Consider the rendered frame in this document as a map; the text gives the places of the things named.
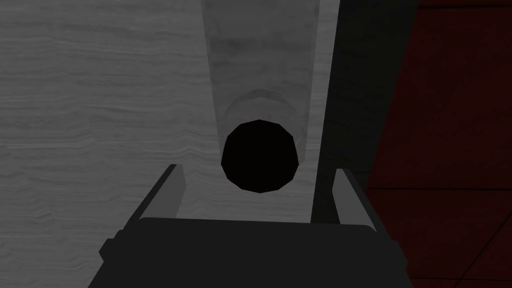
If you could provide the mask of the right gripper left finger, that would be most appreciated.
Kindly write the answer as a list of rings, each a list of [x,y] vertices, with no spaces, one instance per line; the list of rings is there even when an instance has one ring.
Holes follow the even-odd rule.
[[[124,228],[142,218],[176,218],[187,183],[182,164],[171,164],[135,209]]]

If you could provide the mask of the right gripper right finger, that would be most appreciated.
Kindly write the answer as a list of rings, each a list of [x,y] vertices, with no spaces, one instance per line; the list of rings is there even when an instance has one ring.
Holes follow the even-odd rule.
[[[377,232],[385,231],[376,210],[349,169],[336,170],[332,195],[342,225],[361,225]]]

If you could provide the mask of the black round door knob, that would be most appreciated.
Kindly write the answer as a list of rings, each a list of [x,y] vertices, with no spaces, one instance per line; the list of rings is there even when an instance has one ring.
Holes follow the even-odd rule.
[[[220,164],[238,188],[263,194],[289,184],[299,160],[291,133],[280,124],[257,119],[238,125],[228,135]]]

